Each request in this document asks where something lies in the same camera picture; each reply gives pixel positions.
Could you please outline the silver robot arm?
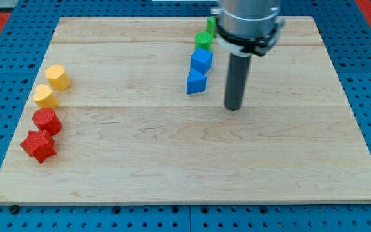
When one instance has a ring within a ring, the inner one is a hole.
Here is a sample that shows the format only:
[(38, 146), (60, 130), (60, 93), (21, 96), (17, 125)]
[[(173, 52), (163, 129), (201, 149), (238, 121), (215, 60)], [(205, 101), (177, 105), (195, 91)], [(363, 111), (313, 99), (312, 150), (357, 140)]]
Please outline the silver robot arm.
[(211, 9), (219, 44), (238, 57), (264, 56), (284, 27), (280, 10), (280, 0), (219, 0)]

